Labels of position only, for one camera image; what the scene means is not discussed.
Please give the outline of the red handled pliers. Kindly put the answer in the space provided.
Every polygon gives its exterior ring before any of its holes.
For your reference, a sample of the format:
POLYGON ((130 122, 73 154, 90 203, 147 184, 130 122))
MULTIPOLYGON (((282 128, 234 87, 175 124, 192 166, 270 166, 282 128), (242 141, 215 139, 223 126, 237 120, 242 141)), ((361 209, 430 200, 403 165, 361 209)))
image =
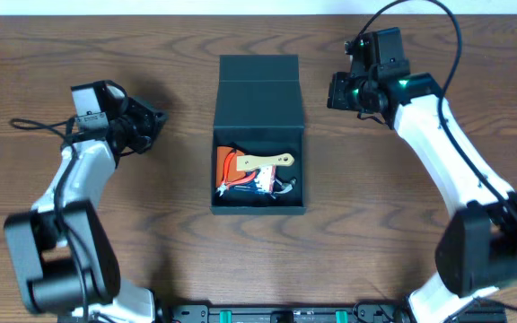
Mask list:
POLYGON ((240 150, 219 146, 217 148, 216 164, 216 193, 222 196, 231 187, 248 184, 254 180, 258 174, 256 170, 238 170, 238 157, 244 155, 240 150))

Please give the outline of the orange scraper wooden handle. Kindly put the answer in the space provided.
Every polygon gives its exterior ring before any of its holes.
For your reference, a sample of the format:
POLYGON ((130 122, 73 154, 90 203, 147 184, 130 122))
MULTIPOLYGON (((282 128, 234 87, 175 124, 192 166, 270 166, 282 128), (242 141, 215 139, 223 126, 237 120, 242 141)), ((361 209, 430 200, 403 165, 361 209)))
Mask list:
POLYGON ((273 156, 257 156, 244 153, 242 157, 237 158, 237 162, 239 163, 238 170, 254 171, 265 166, 291 166, 294 164, 294 157, 290 153, 273 156))

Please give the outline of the small claw hammer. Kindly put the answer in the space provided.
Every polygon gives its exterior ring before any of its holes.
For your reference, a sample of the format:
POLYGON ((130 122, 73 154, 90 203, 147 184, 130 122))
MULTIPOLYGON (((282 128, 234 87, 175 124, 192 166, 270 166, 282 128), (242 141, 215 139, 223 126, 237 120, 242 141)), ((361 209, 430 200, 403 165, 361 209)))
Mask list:
POLYGON ((283 182, 280 178, 275 177, 273 191, 271 192, 271 196, 273 198, 278 198, 279 196, 285 195, 291 192, 296 185, 296 179, 292 178, 287 182, 283 182))

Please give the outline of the blue precision screwdriver set case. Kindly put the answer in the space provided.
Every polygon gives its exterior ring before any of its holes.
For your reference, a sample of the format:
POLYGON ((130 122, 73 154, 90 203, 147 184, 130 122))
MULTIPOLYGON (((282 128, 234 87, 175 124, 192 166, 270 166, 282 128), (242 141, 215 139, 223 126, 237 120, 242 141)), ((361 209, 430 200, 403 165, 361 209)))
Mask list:
POLYGON ((234 191, 240 191, 253 194, 272 194, 276 179, 276 166, 265 166, 257 170, 256 177, 246 183, 233 186, 234 191))

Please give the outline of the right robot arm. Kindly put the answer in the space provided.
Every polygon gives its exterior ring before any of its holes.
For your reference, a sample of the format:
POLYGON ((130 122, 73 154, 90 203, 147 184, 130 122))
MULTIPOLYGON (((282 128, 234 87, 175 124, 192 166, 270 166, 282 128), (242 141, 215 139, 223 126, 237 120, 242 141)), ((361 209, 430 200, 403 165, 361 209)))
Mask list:
POLYGON ((408 301, 415 322, 447 322, 517 281, 517 193, 476 150, 429 74, 406 65, 333 74, 328 106, 382 116, 416 153, 451 217, 435 250, 435 274, 408 301))

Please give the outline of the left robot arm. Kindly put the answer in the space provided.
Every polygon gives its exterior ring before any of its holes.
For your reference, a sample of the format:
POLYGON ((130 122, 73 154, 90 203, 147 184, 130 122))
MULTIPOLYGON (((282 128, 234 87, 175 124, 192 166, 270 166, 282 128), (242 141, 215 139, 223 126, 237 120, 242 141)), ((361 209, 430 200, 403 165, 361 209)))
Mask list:
POLYGON ((122 278, 96 206, 120 158, 148 151, 166 115, 130 97, 78 99, 75 106, 75 116, 56 124, 10 121, 62 140, 62 161, 45 193, 4 222, 22 303, 60 322, 157 322, 153 293, 122 278))

